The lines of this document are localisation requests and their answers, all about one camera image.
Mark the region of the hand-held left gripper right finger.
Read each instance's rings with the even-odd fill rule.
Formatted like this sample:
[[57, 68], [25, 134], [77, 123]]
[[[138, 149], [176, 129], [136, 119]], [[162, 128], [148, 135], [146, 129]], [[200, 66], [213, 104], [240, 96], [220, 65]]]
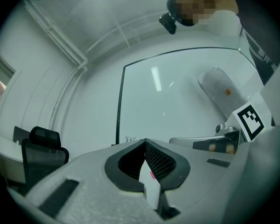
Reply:
[[145, 211], [147, 224], [224, 224], [228, 201], [243, 173], [246, 144], [235, 154], [223, 154], [145, 142], [161, 185], [158, 210]]

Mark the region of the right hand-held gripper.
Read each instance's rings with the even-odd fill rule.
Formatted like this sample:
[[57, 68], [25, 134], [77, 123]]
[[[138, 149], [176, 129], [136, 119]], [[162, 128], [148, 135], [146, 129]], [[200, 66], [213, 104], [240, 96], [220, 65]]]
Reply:
[[248, 102], [238, 108], [227, 120], [216, 127], [216, 136], [171, 138], [169, 143], [195, 150], [234, 154], [240, 142], [240, 131], [245, 141], [253, 141], [271, 128], [272, 116], [260, 92], [248, 97]]

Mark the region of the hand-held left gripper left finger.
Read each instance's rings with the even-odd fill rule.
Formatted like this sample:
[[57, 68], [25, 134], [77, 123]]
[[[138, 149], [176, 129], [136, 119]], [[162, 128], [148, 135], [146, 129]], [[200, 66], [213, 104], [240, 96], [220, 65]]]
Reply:
[[[127, 142], [83, 154], [38, 182], [26, 196], [8, 188], [25, 217], [36, 224], [158, 224], [158, 214], [143, 193], [117, 188], [105, 174], [109, 156], [135, 144]], [[41, 205], [66, 180], [76, 188], [55, 217]]]

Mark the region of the large white whiteboard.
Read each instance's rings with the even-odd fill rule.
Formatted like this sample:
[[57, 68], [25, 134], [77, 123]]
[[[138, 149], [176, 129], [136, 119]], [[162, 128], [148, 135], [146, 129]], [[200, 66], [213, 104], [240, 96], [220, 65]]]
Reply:
[[125, 65], [116, 144], [213, 135], [226, 118], [198, 82], [212, 68], [223, 70], [246, 98], [263, 87], [252, 60], [233, 48], [178, 49]]

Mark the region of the black mesh office chair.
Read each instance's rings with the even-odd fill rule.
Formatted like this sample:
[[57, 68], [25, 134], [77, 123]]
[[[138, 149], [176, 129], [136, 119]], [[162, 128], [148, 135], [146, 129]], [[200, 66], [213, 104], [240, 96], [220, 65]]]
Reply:
[[56, 131], [35, 126], [21, 142], [25, 182], [33, 187], [69, 161], [69, 152], [61, 146]]

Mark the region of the black desk partition panel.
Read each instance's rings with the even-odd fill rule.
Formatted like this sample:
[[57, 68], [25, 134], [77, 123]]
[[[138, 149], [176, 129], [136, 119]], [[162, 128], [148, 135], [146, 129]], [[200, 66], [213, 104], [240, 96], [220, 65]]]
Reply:
[[21, 128], [15, 126], [14, 133], [13, 133], [13, 142], [21, 145], [21, 143], [24, 139], [29, 138], [29, 134], [30, 134], [29, 131], [26, 131], [24, 129], [21, 129]]

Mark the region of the white office desk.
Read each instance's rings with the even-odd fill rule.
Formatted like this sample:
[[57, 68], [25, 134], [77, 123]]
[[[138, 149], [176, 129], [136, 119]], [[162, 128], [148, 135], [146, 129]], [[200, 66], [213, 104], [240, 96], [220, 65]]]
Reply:
[[0, 137], [0, 175], [5, 181], [25, 183], [21, 146]]

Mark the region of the person's dark clothing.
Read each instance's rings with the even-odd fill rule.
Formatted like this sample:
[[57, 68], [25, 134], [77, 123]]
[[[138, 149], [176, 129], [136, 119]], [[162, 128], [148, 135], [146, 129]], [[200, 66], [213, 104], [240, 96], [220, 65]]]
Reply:
[[280, 64], [280, 0], [235, 0], [249, 52], [263, 84]]

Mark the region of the white wall pipes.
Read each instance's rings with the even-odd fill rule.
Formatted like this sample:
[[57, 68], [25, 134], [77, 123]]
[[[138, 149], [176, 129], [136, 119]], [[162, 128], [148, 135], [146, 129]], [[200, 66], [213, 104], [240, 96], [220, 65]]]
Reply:
[[81, 69], [88, 63], [84, 53], [71, 41], [71, 39], [58, 27], [46, 11], [38, 5], [36, 0], [23, 0], [29, 14], [35, 19], [46, 35], [56, 46]]

